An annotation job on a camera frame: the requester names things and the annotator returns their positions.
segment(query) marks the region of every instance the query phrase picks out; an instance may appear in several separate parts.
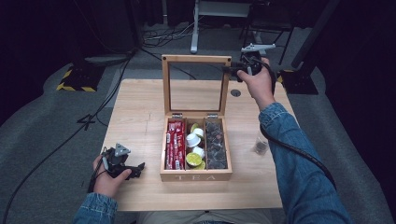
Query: wooden box lid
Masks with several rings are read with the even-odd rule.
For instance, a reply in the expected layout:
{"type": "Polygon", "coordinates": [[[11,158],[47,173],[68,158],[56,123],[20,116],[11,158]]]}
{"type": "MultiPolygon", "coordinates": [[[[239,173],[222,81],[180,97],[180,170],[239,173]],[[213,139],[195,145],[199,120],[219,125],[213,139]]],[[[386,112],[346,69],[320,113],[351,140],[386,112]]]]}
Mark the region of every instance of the wooden box lid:
{"type": "Polygon", "coordinates": [[[230,66],[231,56],[164,54],[162,58],[166,116],[172,117],[175,114],[182,114],[183,117],[206,117],[210,114],[224,116],[230,74],[223,73],[221,68],[215,65],[230,66]],[[178,66],[187,65],[193,69],[202,64],[213,66],[211,71],[215,80],[171,78],[171,73],[177,70],[178,66]]]}

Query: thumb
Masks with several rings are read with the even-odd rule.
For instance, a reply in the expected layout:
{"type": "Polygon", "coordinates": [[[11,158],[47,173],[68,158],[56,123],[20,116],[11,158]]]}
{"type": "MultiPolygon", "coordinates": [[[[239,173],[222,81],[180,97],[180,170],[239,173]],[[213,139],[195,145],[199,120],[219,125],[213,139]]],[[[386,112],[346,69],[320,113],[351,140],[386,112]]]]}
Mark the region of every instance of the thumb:
{"type": "Polygon", "coordinates": [[[132,170],[126,169],[119,176],[116,177],[117,182],[121,183],[131,174],[132,170]]]}
{"type": "Polygon", "coordinates": [[[247,80],[249,79],[250,75],[248,75],[248,73],[246,73],[243,70],[238,70],[236,72],[236,74],[242,79],[242,81],[247,82],[247,80]]]}

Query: denim jacket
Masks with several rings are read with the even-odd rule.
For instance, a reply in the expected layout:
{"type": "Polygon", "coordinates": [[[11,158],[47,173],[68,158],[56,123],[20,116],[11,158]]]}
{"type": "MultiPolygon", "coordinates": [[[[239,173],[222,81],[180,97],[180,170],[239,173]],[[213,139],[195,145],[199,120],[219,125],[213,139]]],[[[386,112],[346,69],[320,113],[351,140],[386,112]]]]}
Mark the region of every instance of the denim jacket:
{"type": "MultiPolygon", "coordinates": [[[[268,105],[261,111],[259,121],[275,139],[320,160],[295,118],[280,103],[268,105]]],[[[352,223],[332,183],[314,163],[275,143],[269,144],[288,223],[352,223]]],[[[90,193],[74,223],[113,223],[116,211],[116,201],[90,193]]]]}

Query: open lid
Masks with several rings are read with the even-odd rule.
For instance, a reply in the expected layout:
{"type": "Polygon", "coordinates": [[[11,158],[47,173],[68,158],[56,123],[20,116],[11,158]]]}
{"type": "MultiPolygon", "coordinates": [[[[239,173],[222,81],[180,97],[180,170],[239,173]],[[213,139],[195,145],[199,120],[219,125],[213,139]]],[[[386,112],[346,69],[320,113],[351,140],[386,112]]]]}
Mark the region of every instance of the open lid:
{"type": "Polygon", "coordinates": [[[224,116],[230,74],[223,65],[231,65],[231,56],[163,55],[165,115],[224,116]],[[210,80],[196,80],[203,74],[210,80]]]}

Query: metal hinge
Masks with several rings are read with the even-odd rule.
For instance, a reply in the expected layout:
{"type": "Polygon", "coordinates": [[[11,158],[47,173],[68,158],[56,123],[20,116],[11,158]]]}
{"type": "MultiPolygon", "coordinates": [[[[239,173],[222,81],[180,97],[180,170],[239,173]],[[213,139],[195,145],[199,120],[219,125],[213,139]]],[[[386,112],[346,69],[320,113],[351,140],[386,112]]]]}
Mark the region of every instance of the metal hinge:
{"type": "Polygon", "coordinates": [[[207,117],[209,119],[217,119],[219,116],[218,116],[218,114],[207,114],[207,117]]]}
{"type": "Polygon", "coordinates": [[[172,114],[172,119],[182,119],[182,118],[183,118],[183,114],[182,113],[172,114]]]}

